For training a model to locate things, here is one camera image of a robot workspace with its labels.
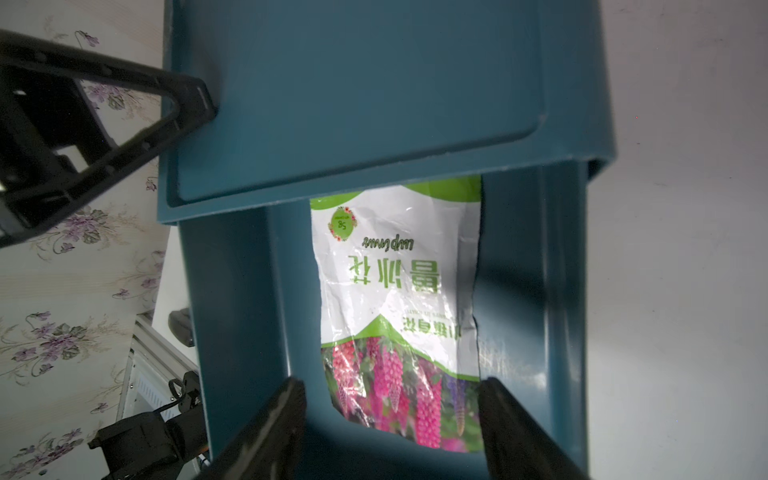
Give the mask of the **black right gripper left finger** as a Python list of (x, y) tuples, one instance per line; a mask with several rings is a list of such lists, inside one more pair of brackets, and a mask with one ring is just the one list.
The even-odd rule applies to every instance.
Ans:
[(200, 479), (292, 479), (306, 424), (304, 382), (287, 378), (267, 404), (213, 458)]

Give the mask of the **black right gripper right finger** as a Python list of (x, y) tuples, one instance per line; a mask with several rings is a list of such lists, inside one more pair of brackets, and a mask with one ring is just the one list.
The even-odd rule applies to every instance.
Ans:
[(578, 479), (588, 476), (496, 378), (480, 382), (479, 419), (492, 479)]

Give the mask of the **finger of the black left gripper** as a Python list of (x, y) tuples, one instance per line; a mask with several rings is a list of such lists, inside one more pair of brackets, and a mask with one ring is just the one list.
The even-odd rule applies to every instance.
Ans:
[[(166, 98), (170, 111), (118, 144), (85, 81)], [(199, 78), (2, 31), (1, 245), (50, 230), (215, 116)]]

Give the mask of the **teal drawer cabinet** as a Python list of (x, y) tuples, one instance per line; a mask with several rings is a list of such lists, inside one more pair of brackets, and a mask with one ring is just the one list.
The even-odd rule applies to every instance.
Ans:
[(595, 1), (170, 1), (166, 64), (217, 114), (158, 219), (616, 157)]

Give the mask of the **green white seed bag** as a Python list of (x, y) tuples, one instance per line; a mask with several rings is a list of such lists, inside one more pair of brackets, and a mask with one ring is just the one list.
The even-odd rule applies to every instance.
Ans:
[(347, 420), (432, 449), (482, 450), (481, 206), (477, 176), (311, 201), (321, 355)]

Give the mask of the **teal top drawer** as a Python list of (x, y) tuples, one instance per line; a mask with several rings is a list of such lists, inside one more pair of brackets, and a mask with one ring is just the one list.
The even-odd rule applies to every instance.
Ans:
[[(578, 164), (486, 175), (473, 295), (482, 375), (499, 379), (581, 467), (587, 181)], [(307, 396), (297, 478), (487, 477), (480, 454), (422, 448), (333, 408), (307, 201), (186, 220), (179, 236), (213, 454), (296, 376)]]

